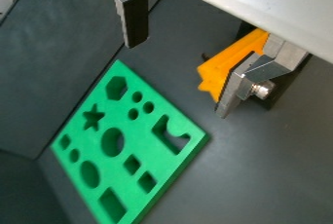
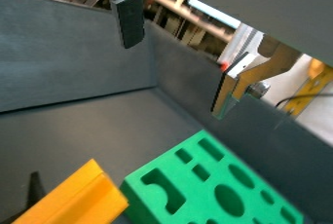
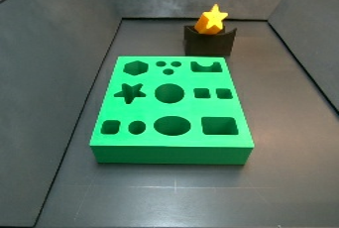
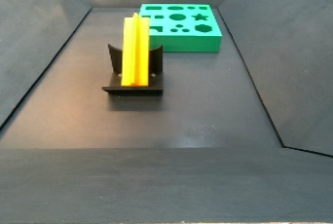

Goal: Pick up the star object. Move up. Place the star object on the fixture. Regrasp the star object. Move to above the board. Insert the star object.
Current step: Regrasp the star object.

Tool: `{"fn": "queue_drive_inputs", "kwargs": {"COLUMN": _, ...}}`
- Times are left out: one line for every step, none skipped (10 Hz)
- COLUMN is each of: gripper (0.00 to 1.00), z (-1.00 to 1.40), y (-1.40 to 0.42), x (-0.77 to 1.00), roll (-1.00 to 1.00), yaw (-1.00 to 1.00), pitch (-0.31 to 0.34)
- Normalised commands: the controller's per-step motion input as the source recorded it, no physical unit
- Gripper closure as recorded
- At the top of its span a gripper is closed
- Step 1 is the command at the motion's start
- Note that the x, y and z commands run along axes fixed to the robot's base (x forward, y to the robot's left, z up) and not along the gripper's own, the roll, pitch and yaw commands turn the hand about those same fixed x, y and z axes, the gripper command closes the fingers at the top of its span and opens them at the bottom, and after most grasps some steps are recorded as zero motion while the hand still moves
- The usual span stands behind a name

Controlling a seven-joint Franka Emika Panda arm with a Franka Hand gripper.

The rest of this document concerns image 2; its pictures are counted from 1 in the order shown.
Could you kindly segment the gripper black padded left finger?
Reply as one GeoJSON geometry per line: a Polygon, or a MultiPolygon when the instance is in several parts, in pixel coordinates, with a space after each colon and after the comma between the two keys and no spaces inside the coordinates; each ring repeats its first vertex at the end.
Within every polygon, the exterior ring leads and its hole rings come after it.
{"type": "Polygon", "coordinates": [[[142,0],[110,0],[118,26],[118,38],[125,49],[144,38],[142,0]]]}

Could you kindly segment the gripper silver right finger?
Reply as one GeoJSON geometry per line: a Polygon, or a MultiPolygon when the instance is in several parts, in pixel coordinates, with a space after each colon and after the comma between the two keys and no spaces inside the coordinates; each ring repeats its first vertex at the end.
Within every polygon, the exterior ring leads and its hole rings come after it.
{"type": "Polygon", "coordinates": [[[284,72],[302,53],[266,34],[256,34],[243,45],[217,84],[211,112],[220,119],[255,84],[284,72]]]}

